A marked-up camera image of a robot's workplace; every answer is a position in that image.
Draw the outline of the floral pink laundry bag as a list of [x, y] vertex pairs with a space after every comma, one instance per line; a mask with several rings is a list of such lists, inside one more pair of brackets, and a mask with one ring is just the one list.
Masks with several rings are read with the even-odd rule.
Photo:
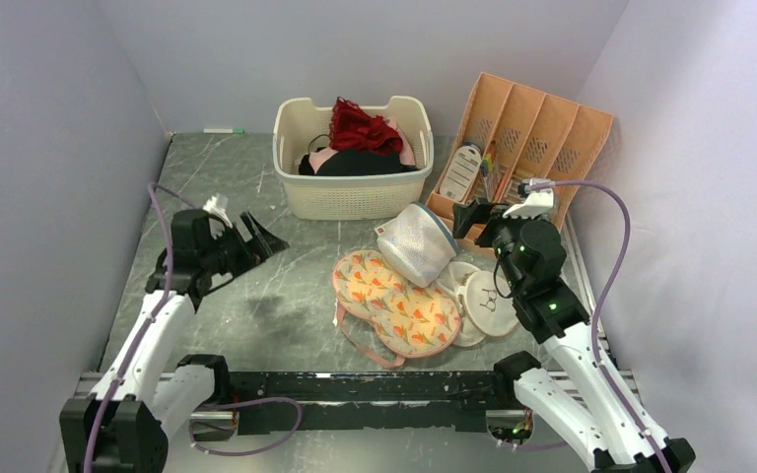
[[[331, 283], [336, 326], [359, 352], [384, 369], [444, 351], [462, 328], [459, 310], [446, 291], [411, 283], [376, 250], [343, 256], [332, 270]], [[367, 322], [394, 357], [386, 359], [358, 343], [345, 327], [349, 315]]]

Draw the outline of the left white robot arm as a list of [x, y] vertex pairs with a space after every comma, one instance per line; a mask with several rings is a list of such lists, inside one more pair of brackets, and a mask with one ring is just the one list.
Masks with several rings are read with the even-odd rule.
[[60, 412], [71, 472], [161, 472], [170, 440], [190, 415], [230, 403], [234, 383], [222, 356], [188, 355], [162, 381], [172, 347], [212, 293], [214, 277], [241, 276], [289, 246], [247, 212], [236, 223], [205, 209], [159, 221], [166, 247], [133, 329], [92, 390]]

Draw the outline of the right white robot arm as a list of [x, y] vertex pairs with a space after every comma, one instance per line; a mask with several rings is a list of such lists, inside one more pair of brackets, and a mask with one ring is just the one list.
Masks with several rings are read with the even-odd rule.
[[585, 306], [561, 276], [567, 251], [557, 227], [476, 199], [452, 207], [452, 234], [482, 225], [475, 244], [493, 249], [519, 324], [564, 370], [574, 399], [527, 352], [495, 365], [492, 385], [503, 407], [538, 415], [590, 472], [686, 472], [696, 459], [687, 439], [671, 438], [647, 413], [613, 365]]

